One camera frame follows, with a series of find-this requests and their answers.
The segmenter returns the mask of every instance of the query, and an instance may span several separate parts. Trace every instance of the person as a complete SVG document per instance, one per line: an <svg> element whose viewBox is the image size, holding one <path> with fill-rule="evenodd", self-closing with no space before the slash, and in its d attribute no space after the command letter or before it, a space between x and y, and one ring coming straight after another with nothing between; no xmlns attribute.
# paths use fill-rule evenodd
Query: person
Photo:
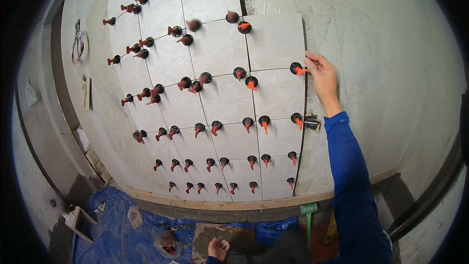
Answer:
<svg viewBox="0 0 469 264"><path fill-rule="evenodd" d="M325 112L324 129L334 178L332 206L339 235L340 255L322 263L390 264L392 249L378 221L365 159L337 97L336 68L322 55L305 53L304 63ZM273 248L232 263L311 263L306 244L299 238L301 235L292 231L281 232ZM293 253L284 248L295 246L300 247ZM231 253L228 241L216 238L209 244L206 264L228 262L231 254L239 259L239 253Z"/></svg>

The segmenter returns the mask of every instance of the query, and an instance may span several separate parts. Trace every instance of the green rubber mallet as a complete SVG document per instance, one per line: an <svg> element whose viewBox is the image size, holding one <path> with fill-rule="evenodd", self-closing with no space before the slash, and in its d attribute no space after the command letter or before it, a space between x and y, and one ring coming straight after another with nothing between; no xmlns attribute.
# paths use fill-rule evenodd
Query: green rubber mallet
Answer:
<svg viewBox="0 0 469 264"><path fill-rule="evenodd" d="M300 206L301 215L306 215L306 240L308 241L308 249L311 249L311 214L318 211L316 203L303 204Z"/></svg>

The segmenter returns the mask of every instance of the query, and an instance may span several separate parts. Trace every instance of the wooden strip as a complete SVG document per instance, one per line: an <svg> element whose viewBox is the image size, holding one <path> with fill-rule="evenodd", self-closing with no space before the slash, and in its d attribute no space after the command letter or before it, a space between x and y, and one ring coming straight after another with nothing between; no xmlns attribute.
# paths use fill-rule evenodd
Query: wooden strip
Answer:
<svg viewBox="0 0 469 264"><path fill-rule="evenodd" d="M391 167L390 169L372 174L370 182L375 184L398 172L399 164ZM275 199L267 201L253 201L253 202L201 202L201 201L186 201L181 200L179 197L154 194L144 190L126 189L126 193L132 198L154 202L158 204L165 204L170 206L177 206L190 209L206 209L206 210L253 210L253 209L270 209L279 207L296 206L311 202L322 201L334 197L334 188L328 187L312 192L294 195L291 198Z"/></svg>

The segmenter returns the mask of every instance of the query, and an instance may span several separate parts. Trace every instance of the blue long-sleeve shirt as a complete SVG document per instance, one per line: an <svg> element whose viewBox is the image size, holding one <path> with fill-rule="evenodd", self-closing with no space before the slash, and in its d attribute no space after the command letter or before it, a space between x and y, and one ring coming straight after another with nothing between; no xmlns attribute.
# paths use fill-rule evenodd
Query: blue long-sleeve shirt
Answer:
<svg viewBox="0 0 469 264"><path fill-rule="evenodd" d="M340 256L321 262L392 263L392 251L378 221L378 209L360 146L345 111L324 117L334 178L334 208ZM206 264L220 264L208 257Z"/></svg>

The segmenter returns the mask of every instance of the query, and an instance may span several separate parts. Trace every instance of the hand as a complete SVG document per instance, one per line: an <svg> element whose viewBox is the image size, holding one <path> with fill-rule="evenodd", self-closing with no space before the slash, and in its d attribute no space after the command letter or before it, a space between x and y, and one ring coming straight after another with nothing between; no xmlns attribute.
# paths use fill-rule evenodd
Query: hand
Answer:
<svg viewBox="0 0 469 264"><path fill-rule="evenodd" d="M313 75L316 96L324 107L326 117L330 118L342 112L337 98L337 71L322 55L305 52L304 64L308 73Z"/></svg>
<svg viewBox="0 0 469 264"><path fill-rule="evenodd" d="M230 243L222 237L213 238L208 244L208 255L217 258L220 262L225 262L226 253L230 249Z"/></svg>

